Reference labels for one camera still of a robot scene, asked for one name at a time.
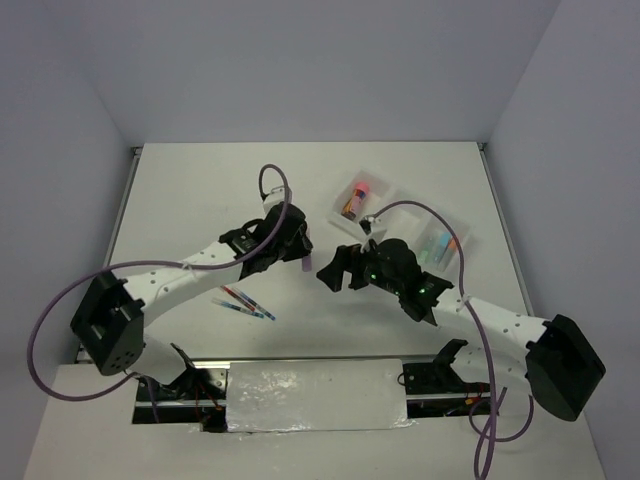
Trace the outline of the green highlighter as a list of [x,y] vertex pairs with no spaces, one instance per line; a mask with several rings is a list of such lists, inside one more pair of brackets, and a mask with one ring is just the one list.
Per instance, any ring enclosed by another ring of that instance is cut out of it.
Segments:
[[430,235],[427,240],[425,241],[425,244],[423,246],[423,249],[420,253],[420,261],[423,263],[427,263],[429,261],[429,256],[431,254],[431,251],[433,249],[433,245],[435,242],[435,238]]

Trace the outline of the purple highlighter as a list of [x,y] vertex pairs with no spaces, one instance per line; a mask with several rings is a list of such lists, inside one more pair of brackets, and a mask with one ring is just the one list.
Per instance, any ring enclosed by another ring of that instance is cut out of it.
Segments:
[[301,259],[301,266],[303,272],[311,272],[312,271],[312,257],[307,255]]

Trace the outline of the blue ink pen refill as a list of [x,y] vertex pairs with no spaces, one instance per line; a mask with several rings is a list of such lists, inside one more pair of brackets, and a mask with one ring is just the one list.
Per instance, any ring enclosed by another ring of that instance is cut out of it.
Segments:
[[262,313],[260,311],[255,311],[255,310],[251,310],[251,309],[249,309],[247,307],[241,307],[239,305],[235,305],[235,304],[232,304],[230,302],[226,302],[226,301],[223,301],[223,300],[220,300],[220,299],[217,299],[217,298],[211,299],[211,303],[213,303],[213,304],[215,304],[217,306],[223,307],[225,309],[228,309],[228,310],[233,310],[233,311],[242,313],[244,315],[257,317],[257,318],[267,318],[267,319],[269,319],[271,321],[275,321],[275,317],[267,315],[266,313]]

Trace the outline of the glue stick pink cap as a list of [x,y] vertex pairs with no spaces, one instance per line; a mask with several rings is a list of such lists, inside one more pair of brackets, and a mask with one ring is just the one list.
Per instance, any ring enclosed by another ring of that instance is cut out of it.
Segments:
[[366,182],[356,183],[352,188],[349,199],[341,210],[341,215],[349,220],[355,220],[362,209],[369,191],[370,187]]

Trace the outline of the red ink pen refill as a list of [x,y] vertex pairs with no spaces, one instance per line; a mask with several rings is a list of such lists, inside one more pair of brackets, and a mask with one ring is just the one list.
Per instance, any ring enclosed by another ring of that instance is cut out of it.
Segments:
[[235,299],[236,301],[238,301],[245,308],[247,308],[247,309],[249,309],[251,311],[255,310],[255,307],[250,302],[248,302],[246,299],[244,299],[239,293],[237,293],[232,288],[230,288],[228,286],[220,286],[219,289],[221,291],[223,291],[224,293],[226,293],[227,295],[229,295],[230,297],[232,297],[233,299]]

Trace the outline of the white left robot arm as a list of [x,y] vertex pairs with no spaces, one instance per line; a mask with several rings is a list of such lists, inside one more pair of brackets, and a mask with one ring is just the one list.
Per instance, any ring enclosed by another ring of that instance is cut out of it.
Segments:
[[306,216],[279,203],[263,219],[221,235],[177,267],[118,278],[94,278],[71,321],[71,329],[103,376],[128,371],[148,376],[175,399],[189,396],[196,369],[176,344],[145,332],[153,321],[193,298],[235,284],[282,261],[312,251]]

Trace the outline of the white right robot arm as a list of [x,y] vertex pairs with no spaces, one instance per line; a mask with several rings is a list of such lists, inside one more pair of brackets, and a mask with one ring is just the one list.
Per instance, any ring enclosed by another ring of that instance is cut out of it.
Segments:
[[462,295],[450,281],[421,269],[400,239],[336,249],[317,278],[331,291],[374,286],[394,295],[414,321],[432,325],[445,344],[436,355],[436,383],[457,391],[490,383],[523,392],[549,414],[575,421],[606,368],[577,323],[542,319]]

